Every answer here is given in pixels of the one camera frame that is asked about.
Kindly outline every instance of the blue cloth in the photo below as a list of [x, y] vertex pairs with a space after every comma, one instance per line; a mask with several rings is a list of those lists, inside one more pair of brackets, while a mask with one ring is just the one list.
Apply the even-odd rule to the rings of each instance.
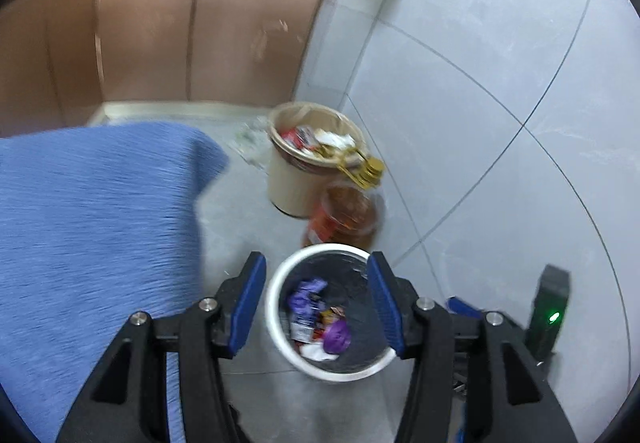
[[227, 160], [166, 123], [0, 140], [0, 383], [42, 443], [132, 312], [199, 298], [194, 199]]

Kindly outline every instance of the trash can rim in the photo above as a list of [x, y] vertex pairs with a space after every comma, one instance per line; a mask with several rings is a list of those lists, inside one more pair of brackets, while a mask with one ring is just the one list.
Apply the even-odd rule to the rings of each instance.
[[373, 363], [366, 369], [361, 369], [354, 373], [332, 373], [325, 371], [324, 369], [319, 369], [297, 354], [293, 347], [291, 347], [291, 344], [287, 340], [284, 332], [282, 331], [282, 326], [280, 325], [280, 290], [282, 289], [284, 281], [291, 270], [305, 259], [317, 255], [318, 253], [331, 252], [346, 253], [362, 261], [367, 261], [367, 259], [369, 259], [369, 254], [366, 251], [354, 248], [353, 246], [339, 245], [337, 243], [326, 243], [323, 245], [314, 245], [299, 249], [299, 251], [290, 255], [278, 267], [274, 276], [271, 278], [267, 288], [266, 299], [264, 301], [264, 318], [267, 324], [267, 331], [269, 332], [271, 340], [273, 340], [276, 348], [287, 359], [287, 361], [299, 371], [302, 371], [313, 378], [321, 379], [322, 381], [355, 381], [357, 379], [363, 379], [367, 378], [367, 376], [375, 375], [377, 372], [384, 369], [392, 362], [392, 360], [394, 360], [394, 358], [396, 358], [396, 352], [391, 347], [388, 347], [380, 360]]

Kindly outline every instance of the silver screw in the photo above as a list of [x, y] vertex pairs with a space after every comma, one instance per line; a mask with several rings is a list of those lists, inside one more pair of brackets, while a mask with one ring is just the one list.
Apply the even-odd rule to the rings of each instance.
[[203, 311], [212, 311], [218, 307], [218, 301], [214, 298], [207, 297], [202, 299], [198, 304], [198, 306]]
[[134, 326], [142, 326], [148, 318], [148, 315], [144, 311], [136, 311], [129, 317], [129, 322]]
[[504, 317], [500, 315], [497, 311], [490, 311], [486, 314], [486, 321], [489, 322], [492, 326], [499, 326], [504, 321]]
[[436, 303], [427, 297], [420, 297], [417, 301], [415, 301], [415, 305], [420, 308], [422, 311], [429, 311], [436, 307]]

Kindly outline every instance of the cabinet door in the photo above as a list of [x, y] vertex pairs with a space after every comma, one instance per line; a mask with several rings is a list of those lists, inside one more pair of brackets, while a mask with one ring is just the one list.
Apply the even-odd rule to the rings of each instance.
[[48, 1], [49, 51], [68, 126], [86, 124], [102, 103], [95, 31], [95, 0]]
[[100, 0], [105, 100], [186, 100], [193, 0]]
[[0, 134], [64, 126], [46, 43], [46, 0], [13, 0], [0, 9]]
[[290, 100], [319, 1], [197, 0], [191, 100]]

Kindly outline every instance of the yellow container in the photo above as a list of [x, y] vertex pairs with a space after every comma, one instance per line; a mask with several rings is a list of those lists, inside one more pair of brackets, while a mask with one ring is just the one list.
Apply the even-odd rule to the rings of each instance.
[[[367, 152], [362, 131], [342, 113], [311, 102], [287, 102], [270, 114], [269, 136], [273, 149], [269, 166], [267, 194], [271, 202], [290, 216], [308, 218], [318, 204], [325, 185], [340, 175], [340, 157], [315, 158], [291, 147], [280, 133], [296, 126], [321, 128], [336, 134], [351, 134], [356, 147]], [[355, 152], [346, 160], [347, 167], [358, 166], [361, 157]]]

